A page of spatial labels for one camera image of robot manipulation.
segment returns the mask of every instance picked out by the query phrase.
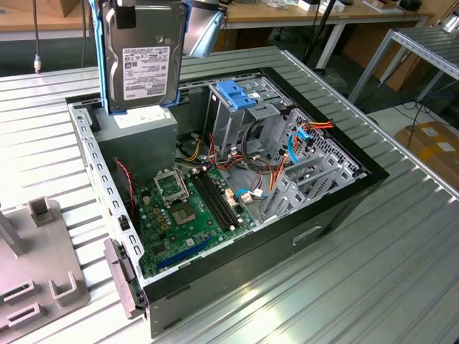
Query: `chipset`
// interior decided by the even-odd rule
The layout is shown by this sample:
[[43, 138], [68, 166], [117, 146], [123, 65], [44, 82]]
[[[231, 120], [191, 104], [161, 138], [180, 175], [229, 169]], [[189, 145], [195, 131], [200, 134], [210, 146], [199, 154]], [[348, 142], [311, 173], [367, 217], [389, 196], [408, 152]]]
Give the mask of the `chipset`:
[[170, 212], [179, 226], [196, 219], [194, 209], [188, 202], [172, 206]]

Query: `metal rack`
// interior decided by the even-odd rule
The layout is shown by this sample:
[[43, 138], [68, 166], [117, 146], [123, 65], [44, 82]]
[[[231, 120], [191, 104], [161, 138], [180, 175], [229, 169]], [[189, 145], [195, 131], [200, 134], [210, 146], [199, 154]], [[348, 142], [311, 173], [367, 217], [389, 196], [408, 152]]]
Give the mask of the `metal rack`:
[[420, 93], [417, 101], [420, 101], [426, 96], [444, 73], [459, 80], [459, 37], [444, 32], [440, 27], [389, 30], [355, 88], [352, 90], [349, 96], [351, 102], [355, 102], [360, 96], [361, 91], [364, 89], [373, 71], [392, 42], [397, 42], [402, 47], [386, 68], [380, 80], [385, 80], [391, 75], [408, 50], [440, 70]]
[[[181, 77], [253, 67], [275, 68], [390, 177], [338, 231], [155, 343], [454, 343], [458, 192], [288, 52], [267, 47], [185, 59]], [[11, 208], [38, 195], [58, 200], [91, 295], [83, 308], [17, 342], [151, 343], [143, 318], [126, 319], [103, 259], [108, 229], [64, 101], [97, 92], [97, 69], [9, 77], [0, 85], [0, 161], [8, 166], [1, 205]]]

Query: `aluminum table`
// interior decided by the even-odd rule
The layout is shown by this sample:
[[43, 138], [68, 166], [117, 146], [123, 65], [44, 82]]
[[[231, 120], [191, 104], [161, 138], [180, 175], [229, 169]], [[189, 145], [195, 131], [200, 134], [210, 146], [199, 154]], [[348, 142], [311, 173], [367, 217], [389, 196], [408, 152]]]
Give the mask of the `aluminum table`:
[[391, 29], [352, 90], [349, 96], [351, 102], [356, 102], [392, 42], [397, 42], [402, 47], [381, 76], [381, 81], [391, 75], [408, 50], [439, 69], [439, 72], [417, 97], [417, 101], [421, 101], [427, 95], [444, 73], [459, 80], [459, 37], [444, 32], [440, 27]]
[[[185, 59], [181, 78], [254, 67], [275, 68], [390, 177], [339, 230], [156, 343], [453, 343], [457, 191], [288, 52], [268, 47]], [[58, 200], [91, 294], [86, 306], [18, 343], [152, 343], [148, 322], [127, 320], [115, 291], [103, 257], [107, 229], [64, 101], [98, 88], [95, 68], [0, 79], [0, 166], [8, 166], [2, 209], [36, 196]]]

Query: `red wire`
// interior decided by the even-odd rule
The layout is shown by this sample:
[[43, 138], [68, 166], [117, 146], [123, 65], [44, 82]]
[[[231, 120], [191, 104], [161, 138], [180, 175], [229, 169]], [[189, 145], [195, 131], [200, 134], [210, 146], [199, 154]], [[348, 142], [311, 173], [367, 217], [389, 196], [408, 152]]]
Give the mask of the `red wire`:
[[132, 215], [132, 218], [134, 218], [134, 190], [132, 188], [132, 183], [131, 183], [131, 174], [129, 173], [126, 166], [124, 166], [120, 161], [115, 160], [115, 162], [123, 169], [124, 174], [126, 175], [126, 178], [128, 179], [129, 191], [131, 192], [131, 215]]

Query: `blue plastic tab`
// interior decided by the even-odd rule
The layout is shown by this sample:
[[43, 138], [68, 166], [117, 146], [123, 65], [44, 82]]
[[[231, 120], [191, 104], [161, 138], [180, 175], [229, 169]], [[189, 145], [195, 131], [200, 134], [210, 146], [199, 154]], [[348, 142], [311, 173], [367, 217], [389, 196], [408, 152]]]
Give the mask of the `blue plastic tab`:
[[232, 80], [218, 82], [217, 89], [236, 110], [251, 108], [257, 104], [256, 101], [245, 94], [242, 87], [239, 87], [236, 82]]

